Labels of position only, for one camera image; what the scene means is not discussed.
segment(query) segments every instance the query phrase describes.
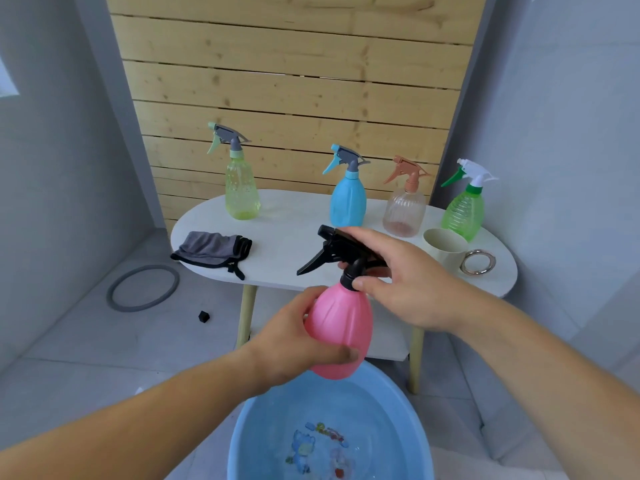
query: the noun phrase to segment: wooden table leg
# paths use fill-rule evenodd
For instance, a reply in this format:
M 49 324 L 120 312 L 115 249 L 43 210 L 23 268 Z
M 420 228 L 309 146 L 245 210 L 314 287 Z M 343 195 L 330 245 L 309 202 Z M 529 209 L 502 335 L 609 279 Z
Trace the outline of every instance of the wooden table leg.
M 422 364 L 422 343 L 424 330 L 413 327 L 411 330 L 411 345 L 409 345 L 409 384 L 412 394 L 418 394 L 420 387 L 420 366 Z
M 253 316 L 253 306 L 255 304 L 255 293 L 258 291 L 256 285 L 244 285 L 242 290 L 242 304 L 240 304 L 240 323 L 238 323 L 238 339 L 236 349 L 249 341 L 251 333 L 251 317 Z

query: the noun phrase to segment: spray nozzle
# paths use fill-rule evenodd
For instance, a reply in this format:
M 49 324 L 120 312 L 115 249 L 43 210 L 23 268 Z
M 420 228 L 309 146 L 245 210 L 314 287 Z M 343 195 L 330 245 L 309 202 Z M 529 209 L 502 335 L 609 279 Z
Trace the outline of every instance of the spray nozzle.
M 371 163 L 370 161 L 364 160 L 364 158 L 362 158 L 358 152 L 355 152 L 350 148 L 346 148 L 345 146 L 332 144 L 331 149 L 333 150 L 333 160 L 331 161 L 331 163 L 329 163 L 329 166 L 324 170 L 324 172 L 322 172 L 323 175 L 327 172 L 330 172 L 341 163 L 347 163 L 347 170 L 353 172 L 358 171 L 358 167 L 360 165 Z
M 213 152 L 220 143 L 231 144 L 232 152 L 239 152 L 242 150 L 242 145 L 240 145 L 240 143 L 251 143 L 250 139 L 247 139 L 233 128 L 212 122 L 209 122 L 209 128 L 213 130 L 213 141 L 211 142 L 211 147 L 207 153 Z
M 388 184 L 391 180 L 395 177 L 399 177 L 400 175 L 409 175 L 409 178 L 407 178 L 406 183 L 404 184 L 404 190 L 414 194 L 418 192 L 418 186 L 420 185 L 418 180 L 420 177 L 431 176 L 431 174 L 427 173 L 427 171 L 418 165 L 418 163 L 407 160 L 399 155 L 394 157 L 394 161 L 396 163 L 396 169 L 389 178 L 384 181 L 385 184 Z
M 340 229 L 321 225 L 318 235 L 324 238 L 322 251 L 298 270 L 298 276 L 318 269 L 325 263 L 344 261 L 348 266 L 342 273 L 340 282 L 348 290 L 354 291 L 352 282 L 367 269 L 387 266 L 379 254 Z
M 482 187 L 485 182 L 489 182 L 490 180 L 498 180 L 498 177 L 494 177 L 489 173 L 489 171 L 484 168 L 482 165 L 478 165 L 471 160 L 459 159 L 458 164 L 460 167 L 458 171 L 455 173 L 453 177 L 444 182 L 441 187 L 446 187 L 447 185 L 451 185 L 453 182 L 457 182 L 462 178 L 471 178 L 471 183 L 469 187 L 476 189 L 475 193 L 482 192 Z

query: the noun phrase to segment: pink translucent spray bottle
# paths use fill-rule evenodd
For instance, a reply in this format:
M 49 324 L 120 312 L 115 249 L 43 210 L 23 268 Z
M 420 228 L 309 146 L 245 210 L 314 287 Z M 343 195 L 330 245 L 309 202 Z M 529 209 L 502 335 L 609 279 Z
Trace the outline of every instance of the pink translucent spray bottle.
M 325 263 L 348 263 L 340 282 L 327 289 L 309 310 L 305 329 L 308 334 L 324 342 L 345 344 L 356 348 L 358 360 L 342 365 L 316 365 L 311 370 L 325 379 L 345 379 L 352 375 L 364 360 L 373 334 L 373 314 L 367 295 L 353 289 L 352 283 L 367 269 L 386 266 L 378 254 L 360 241 L 338 229 L 320 226 L 318 235 L 324 237 L 323 249 L 298 275 L 313 271 Z

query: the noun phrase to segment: white oval table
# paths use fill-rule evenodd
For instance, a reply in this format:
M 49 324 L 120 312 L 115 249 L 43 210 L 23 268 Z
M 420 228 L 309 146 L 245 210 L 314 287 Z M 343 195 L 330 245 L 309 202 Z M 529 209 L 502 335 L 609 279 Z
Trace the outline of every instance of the white oval table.
M 240 281 L 226 268 L 211 269 L 183 263 L 194 273 L 206 278 L 244 285 L 236 347 L 249 339 L 259 286 L 283 290 L 303 290 L 315 285 L 331 286 L 339 281 L 341 274 L 338 266 L 325 264 L 311 273 L 296 275 L 300 266 L 322 249 L 323 240 L 317 235 L 317 230 L 321 224 L 331 225 L 331 196 L 285 190 L 260 190 L 259 193 L 262 208 L 255 219 L 233 219 L 225 208 L 225 197 L 219 196 L 190 209 L 176 222 L 171 234 L 174 250 L 180 247 L 187 234 L 193 230 L 219 232 L 222 235 L 240 234 L 253 241 L 249 257 L 239 263 L 240 270 L 245 274 L 245 281 Z M 363 226 L 386 232 L 382 227 L 386 206 L 387 202 L 384 200 L 367 199 Z M 424 249 L 422 233 L 430 227 L 439 227 L 443 213 L 443 209 L 427 207 L 420 232 L 404 240 Z M 517 279 L 518 271 L 513 256 L 496 236 L 484 228 L 480 229 L 469 244 L 469 249 L 477 248 L 487 250 L 496 257 L 495 268 L 482 276 L 471 277 L 461 271 L 458 275 L 478 288 L 502 298 Z M 480 256 L 467 261 L 470 269 L 474 268 L 474 264 L 480 269 L 485 263 L 486 258 Z M 268 316 L 262 317 L 262 323 Z M 415 394 L 418 390 L 423 337 L 422 330 L 405 325 L 381 306 L 375 306 L 374 337 L 367 356 L 404 360 L 409 354 L 408 386 Z

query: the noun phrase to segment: green spray bottle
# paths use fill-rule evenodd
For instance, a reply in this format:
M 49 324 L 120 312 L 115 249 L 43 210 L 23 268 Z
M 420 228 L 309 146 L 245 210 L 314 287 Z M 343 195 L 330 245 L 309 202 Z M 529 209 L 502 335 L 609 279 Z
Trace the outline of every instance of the green spray bottle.
M 240 143 L 251 143 L 236 130 L 216 123 L 209 123 L 213 130 L 213 142 L 207 153 L 220 143 L 231 145 L 231 161 L 225 173 L 225 206 L 234 219 L 246 221 L 258 217 L 260 212 L 260 196 L 255 186 L 251 165 L 244 160 L 244 151 Z
M 446 187 L 462 178 L 471 178 L 464 192 L 458 195 L 447 207 L 442 217 L 441 227 L 457 232 L 467 241 L 471 241 L 482 227 L 484 220 L 484 199 L 482 187 L 489 180 L 498 180 L 483 166 L 470 160 L 459 159 L 460 167 L 456 174 L 444 182 Z

